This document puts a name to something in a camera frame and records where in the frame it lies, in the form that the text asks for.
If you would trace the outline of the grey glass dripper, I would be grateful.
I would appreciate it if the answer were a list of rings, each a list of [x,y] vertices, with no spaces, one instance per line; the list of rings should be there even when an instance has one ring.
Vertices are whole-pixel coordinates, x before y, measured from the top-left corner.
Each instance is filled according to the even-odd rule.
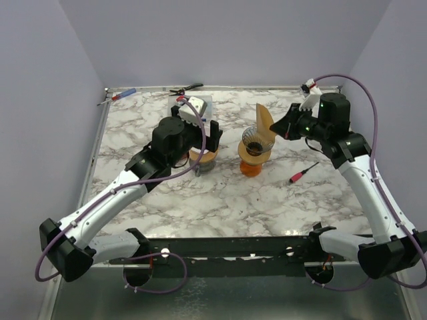
[[[255,125],[248,127],[243,132],[242,142],[246,151],[254,157],[270,151],[274,146],[274,142],[259,133]]]

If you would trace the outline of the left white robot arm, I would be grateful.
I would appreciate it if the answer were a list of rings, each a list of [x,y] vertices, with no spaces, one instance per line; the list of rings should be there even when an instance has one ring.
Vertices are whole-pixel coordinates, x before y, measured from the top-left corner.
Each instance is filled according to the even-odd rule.
[[[129,204],[145,196],[162,181],[175,178],[171,170],[196,147],[217,151],[223,131],[217,121],[188,123],[179,116],[162,119],[149,142],[125,165],[123,171],[96,197],[74,213],[39,226],[42,256],[67,282],[84,275],[98,262],[128,258],[143,243],[143,235],[129,232],[113,238],[109,249],[95,244],[97,233]]]

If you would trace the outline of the brown paper coffee filter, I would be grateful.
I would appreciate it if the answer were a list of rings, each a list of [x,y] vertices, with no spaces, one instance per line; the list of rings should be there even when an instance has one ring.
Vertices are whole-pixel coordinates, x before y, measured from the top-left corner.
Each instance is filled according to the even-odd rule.
[[[276,134],[270,130],[274,124],[272,115],[268,109],[262,105],[256,104],[256,127],[259,136],[268,143],[275,143]]]

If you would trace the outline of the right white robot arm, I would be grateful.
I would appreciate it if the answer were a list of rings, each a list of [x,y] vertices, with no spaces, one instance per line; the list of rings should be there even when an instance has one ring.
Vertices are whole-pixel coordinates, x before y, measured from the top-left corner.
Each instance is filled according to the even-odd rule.
[[[320,143],[322,153],[350,185],[372,231],[371,237],[351,235],[334,227],[312,231],[310,238],[322,251],[359,263],[371,279],[379,279],[415,266],[426,252],[426,232],[419,232],[381,182],[367,140],[350,130],[350,102],[339,93],[318,98],[319,111],[299,103],[270,126],[285,140],[302,138]]]

